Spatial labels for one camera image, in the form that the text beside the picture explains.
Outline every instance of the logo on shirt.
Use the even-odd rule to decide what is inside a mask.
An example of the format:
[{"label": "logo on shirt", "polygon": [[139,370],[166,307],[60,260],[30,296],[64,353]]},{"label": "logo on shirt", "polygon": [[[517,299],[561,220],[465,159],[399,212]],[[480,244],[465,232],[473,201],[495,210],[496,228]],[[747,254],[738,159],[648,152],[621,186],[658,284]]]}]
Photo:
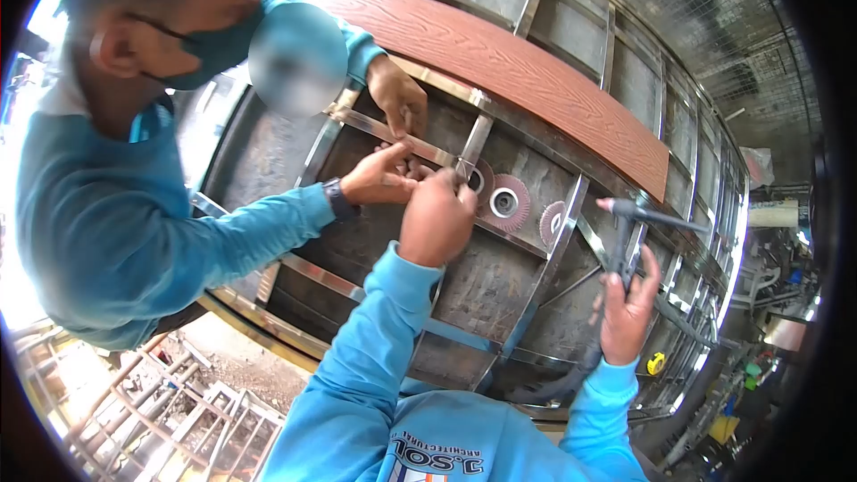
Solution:
[{"label": "logo on shirt", "polygon": [[[449,445],[427,444],[405,431],[393,433],[390,444],[393,445],[393,451],[399,458],[399,461],[404,461],[414,467],[427,467],[441,472],[451,472],[458,467],[463,474],[478,474],[484,470],[482,467],[482,452],[480,450],[463,449]],[[424,474],[419,471],[413,471],[413,473]],[[435,478],[414,478],[414,480],[426,479],[432,482],[446,480],[445,475],[432,476]]]},{"label": "logo on shirt", "polygon": [[396,460],[396,465],[392,468],[389,482],[446,482],[445,474],[423,473],[416,469],[411,469],[402,465],[402,462]]}]

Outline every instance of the light blue long-sleeve shirt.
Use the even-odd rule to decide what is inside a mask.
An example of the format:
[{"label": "light blue long-sleeve shirt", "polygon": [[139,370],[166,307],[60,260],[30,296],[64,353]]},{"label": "light blue long-sleeve shirt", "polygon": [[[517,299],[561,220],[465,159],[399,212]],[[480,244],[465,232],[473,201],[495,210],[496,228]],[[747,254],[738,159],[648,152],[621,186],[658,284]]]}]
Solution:
[{"label": "light blue long-sleeve shirt", "polygon": [[637,361],[602,359],[573,402],[559,446],[523,413],[475,393],[399,400],[440,274],[401,259],[391,243],[366,278],[366,298],[292,404],[262,479],[645,480],[627,437]]},{"label": "light blue long-sleeve shirt", "polygon": [[[383,51],[368,32],[338,23],[349,76],[365,84]],[[151,105],[131,136],[145,141],[113,141],[92,127],[69,64],[33,114],[21,153],[21,263],[48,316],[91,344],[137,347],[205,287],[251,273],[334,220],[320,185],[193,219],[170,113]]]}]

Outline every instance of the black watch strap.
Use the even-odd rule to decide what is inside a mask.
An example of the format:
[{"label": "black watch strap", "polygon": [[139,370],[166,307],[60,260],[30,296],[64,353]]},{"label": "black watch strap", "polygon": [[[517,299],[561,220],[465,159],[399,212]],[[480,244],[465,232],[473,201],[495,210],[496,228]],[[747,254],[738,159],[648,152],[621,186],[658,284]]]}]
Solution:
[{"label": "black watch strap", "polygon": [[345,199],[345,194],[342,193],[342,188],[339,187],[339,177],[328,180],[321,185],[321,188],[324,190],[327,203],[330,204],[331,209],[333,209],[333,215],[336,216],[338,221],[350,220],[360,214],[360,207],[355,207]]}]

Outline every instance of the grinding disc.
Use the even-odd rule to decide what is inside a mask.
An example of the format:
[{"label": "grinding disc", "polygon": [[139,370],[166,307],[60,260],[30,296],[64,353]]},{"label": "grinding disc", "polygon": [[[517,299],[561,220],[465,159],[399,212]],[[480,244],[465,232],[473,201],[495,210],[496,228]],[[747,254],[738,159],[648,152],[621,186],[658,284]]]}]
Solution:
[{"label": "grinding disc", "polygon": [[551,245],[553,236],[560,229],[562,215],[566,212],[566,202],[556,201],[545,207],[538,221],[538,232],[545,245]]},{"label": "grinding disc", "polygon": [[[477,205],[481,207],[487,203],[487,200],[491,198],[491,192],[494,191],[494,170],[480,158],[473,175],[470,176],[470,187],[477,193]],[[476,187],[472,185],[474,179],[479,179]]]},{"label": "grinding disc", "polygon": [[530,192],[511,175],[495,175],[494,191],[479,217],[507,233],[518,231],[530,215]]}]

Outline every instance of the yellow tape measure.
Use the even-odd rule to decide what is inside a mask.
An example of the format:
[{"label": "yellow tape measure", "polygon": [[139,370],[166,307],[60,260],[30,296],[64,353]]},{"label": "yellow tape measure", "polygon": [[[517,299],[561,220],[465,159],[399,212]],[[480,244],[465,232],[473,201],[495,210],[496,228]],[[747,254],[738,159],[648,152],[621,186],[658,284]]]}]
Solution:
[{"label": "yellow tape measure", "polygon": [[661,370],[663,370],[663,364],[666,363],[667,356],[663,355],[663,352],[658,352],[649,359],[649,362],[645,364],[645,368],[649,371],[649,374],[655,376]]}]

